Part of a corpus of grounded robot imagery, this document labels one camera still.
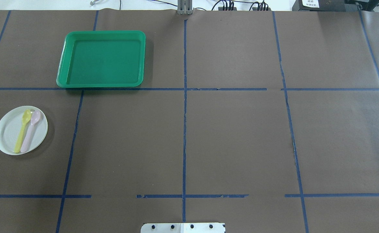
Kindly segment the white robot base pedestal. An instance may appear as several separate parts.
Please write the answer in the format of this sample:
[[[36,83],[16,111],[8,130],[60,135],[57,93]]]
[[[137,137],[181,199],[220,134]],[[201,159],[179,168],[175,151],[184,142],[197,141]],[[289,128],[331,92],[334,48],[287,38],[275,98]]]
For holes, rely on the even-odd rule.
[[[224,223],[147,223],[141,233],[225,233]]]

